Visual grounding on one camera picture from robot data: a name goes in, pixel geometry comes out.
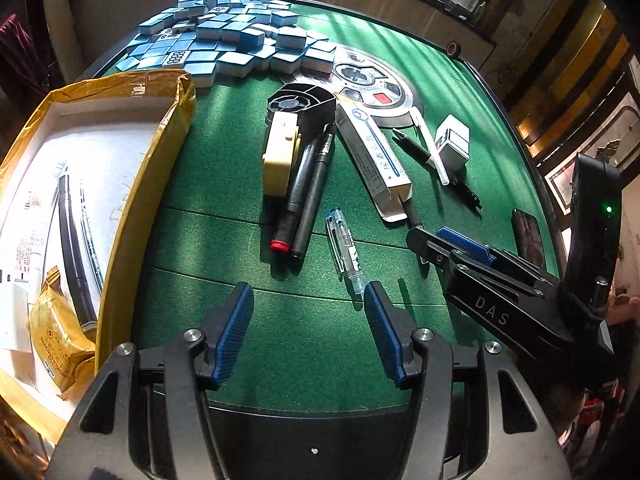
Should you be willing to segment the small white square box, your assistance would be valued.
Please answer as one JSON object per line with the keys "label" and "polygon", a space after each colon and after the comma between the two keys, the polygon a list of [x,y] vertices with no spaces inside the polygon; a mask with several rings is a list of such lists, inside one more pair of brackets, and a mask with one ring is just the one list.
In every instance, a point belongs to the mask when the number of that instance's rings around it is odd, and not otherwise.
{"label": "small white square box", "polygon": [[470,129],[449,114],[436,130],[435,145],[448,174],[458,174],[470,158]]}

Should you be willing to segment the black smartphone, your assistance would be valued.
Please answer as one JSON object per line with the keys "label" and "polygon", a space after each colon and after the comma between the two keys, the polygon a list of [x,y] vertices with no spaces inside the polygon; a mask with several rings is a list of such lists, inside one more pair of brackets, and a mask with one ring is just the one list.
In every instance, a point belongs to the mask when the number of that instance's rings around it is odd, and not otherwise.
{"label": "black smartphone", "polygon": [[511,224],[518,255],[534,266],[546,270],[546,254],[537,219],[528,212],[514,208]]}

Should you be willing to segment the black tape roll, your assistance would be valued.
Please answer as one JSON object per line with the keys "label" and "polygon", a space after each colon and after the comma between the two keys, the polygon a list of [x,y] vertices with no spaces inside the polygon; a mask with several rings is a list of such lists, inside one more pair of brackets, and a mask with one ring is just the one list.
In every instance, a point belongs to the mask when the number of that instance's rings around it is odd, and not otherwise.
{"label": "black tape roll", "polygon": [[454,60],[458,58],[461,54],[461,44],[457,41],[450,41],[446,47],[446,55],[448,58],[453,58]]}

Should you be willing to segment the thick black marker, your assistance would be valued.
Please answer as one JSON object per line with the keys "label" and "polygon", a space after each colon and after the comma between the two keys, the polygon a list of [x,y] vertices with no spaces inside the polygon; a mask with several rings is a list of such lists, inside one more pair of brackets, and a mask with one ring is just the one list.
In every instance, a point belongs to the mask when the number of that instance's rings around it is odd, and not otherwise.
{"label": "thick black marker", "polygon": [[319,144],[320,138],[317,136],[306,145],[300,158],[288,200],[270,242],[270,249],[279,254],[286,254],[291,249]]}

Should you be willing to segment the thin black pen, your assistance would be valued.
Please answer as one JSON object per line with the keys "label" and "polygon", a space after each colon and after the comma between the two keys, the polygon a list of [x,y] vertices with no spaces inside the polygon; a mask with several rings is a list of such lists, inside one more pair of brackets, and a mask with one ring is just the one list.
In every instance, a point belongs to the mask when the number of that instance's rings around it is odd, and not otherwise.
{"label": "thin black pen", "polygon": [[336,136],[336,125],[331,122],[324,129],[320,150],[314,161],[314,171],[308,186],[306,200],[300,215],[296,235],[291,248],[293,261],[301,266],[309,245],[316,215],[321,203],[326,178],[333,158],[333,145]]}

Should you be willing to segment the long white medicine carton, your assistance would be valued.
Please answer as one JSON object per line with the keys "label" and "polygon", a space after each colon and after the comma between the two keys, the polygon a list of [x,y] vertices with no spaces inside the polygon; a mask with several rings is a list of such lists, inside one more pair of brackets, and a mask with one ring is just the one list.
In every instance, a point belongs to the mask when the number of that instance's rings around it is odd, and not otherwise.
{"label": "long white medicine carton", "polygon": [[337,129],[383,221],[405,221],[412,184],[373,117],[358,103],[336,101]]}

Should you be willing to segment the clear black gel pen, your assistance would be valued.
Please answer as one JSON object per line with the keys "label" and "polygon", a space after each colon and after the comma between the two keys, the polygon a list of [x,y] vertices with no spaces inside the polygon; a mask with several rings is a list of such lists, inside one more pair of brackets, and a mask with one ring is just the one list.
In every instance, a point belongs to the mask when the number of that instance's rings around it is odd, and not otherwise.
{"label": "clear black gel pen", "polygon": [[420,214],[416,209],[416,205],[413,203],[413,199],[411,197],[406,198],[401,202],[402,208],[404,208],[406,217],[407,217],[407,226],[408,229],[423,229],[424,225],[421,221]]}

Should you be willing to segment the white plastic tube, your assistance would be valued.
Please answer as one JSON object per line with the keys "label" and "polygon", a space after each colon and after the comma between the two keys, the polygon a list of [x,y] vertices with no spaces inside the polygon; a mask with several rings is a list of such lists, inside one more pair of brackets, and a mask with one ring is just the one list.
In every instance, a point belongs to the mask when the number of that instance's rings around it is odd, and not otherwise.
{"label": "white plastic tube", "polygon": [[433,162],[433,165],[437,171],[440,183],[447,186],[449,184],[447,170],[442,163],[442,159],[440,158],[439,152],[437,151],[435,141],[431,136],[430,130],[428,130],[427,128],[427,124],[422,114],[420,113],[420,110],[418,110],[415,106],[412,106],[409,108],[409,115],[412,119],[413,125],[420,132],[427,151],[431,155],[431,161]]}

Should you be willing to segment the black fan part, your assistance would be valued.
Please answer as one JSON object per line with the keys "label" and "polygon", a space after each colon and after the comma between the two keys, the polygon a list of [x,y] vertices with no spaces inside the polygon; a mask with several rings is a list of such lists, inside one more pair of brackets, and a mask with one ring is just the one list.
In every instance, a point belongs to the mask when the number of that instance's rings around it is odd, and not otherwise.
{"label": "black fan part", "polygon": [[271,124],[275,112],[295,114],[299,131],[314,138],[320,136],[326,125],[334,122],[336,97],[318,84],[290,82],[268,98],[267,125]]}

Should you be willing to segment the yellow tape measure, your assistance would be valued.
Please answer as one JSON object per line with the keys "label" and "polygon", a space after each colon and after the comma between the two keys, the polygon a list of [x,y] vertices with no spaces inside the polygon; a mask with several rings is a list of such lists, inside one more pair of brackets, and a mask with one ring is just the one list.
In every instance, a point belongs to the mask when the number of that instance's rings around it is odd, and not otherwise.
{"label": "yellow tape measure", "polygon": [[264,154],[262,190],[272,197],[284,197],[299,144],[298,118],[294,113],[274,112]]}

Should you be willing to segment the round table centre console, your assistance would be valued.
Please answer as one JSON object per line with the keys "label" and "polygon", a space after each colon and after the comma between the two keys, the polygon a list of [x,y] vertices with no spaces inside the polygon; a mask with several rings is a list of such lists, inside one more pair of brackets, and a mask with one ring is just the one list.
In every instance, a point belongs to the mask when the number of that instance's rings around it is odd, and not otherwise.
{"label": "round table centre console", "polygon": [[390,64],[363,50],[337,44],[329,75],[301,67],[283,82],[318,84],[337,96],[364,106],[380,128],[408,128],[413,125],[410,110],[424,112],[423,101],[412,82]]}

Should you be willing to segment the pile of blue mahjong tiles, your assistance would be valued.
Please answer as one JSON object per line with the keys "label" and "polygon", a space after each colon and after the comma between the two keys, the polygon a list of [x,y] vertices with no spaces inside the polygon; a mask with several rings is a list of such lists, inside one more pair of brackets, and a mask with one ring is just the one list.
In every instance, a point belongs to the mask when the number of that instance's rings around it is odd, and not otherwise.
{"label": "pile of blue mahjong tiles", "polygon": [[328,78],[337,45],[299,25],[285,0],[178,0],[138,25],[114,65],[117,73],[178,68],[208,87],[216,75],[253,70]]}

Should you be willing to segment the black curved band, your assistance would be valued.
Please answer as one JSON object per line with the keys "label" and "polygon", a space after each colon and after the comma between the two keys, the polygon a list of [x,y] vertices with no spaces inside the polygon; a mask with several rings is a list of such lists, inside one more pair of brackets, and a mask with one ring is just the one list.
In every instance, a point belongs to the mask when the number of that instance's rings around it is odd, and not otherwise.
{"label": "black curved band", "polygon": [[58,225],[60,226],[64,270],[70,298],[84,335],[96,340],[98,320],[94,312],[84,263],[81,258],[78,235],[73,218],[70,176],[58,178]]}

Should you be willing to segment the yellow cardboard box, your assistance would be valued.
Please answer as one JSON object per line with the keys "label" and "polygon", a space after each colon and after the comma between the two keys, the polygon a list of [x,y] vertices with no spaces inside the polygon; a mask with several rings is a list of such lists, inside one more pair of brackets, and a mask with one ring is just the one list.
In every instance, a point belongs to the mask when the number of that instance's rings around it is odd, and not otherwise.
{"label": "yellow cardboard box", "polygon": [[80,398],[63,400],[32,345],[28,317],[47,273],[67,287],[58,178],[73,218],[98,328],[93,376],[130,335],[142,260],[196,107],[183,70],[133,70],[50,92],[1,165],[1,395],[56,443]]}

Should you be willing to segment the clear pen barrel blue cap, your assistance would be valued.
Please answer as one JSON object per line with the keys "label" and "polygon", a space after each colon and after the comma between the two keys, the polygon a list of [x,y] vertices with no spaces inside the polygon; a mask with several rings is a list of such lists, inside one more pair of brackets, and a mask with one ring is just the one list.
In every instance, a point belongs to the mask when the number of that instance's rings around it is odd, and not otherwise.
{"label": "clear pen barrel blue cap", "polygon": [[367,280],[359,262],[357,248],[341,208],[332,208],[326,214],[326,234],[334,259],[338,278],[348,283],[352,292],[363,296]]}

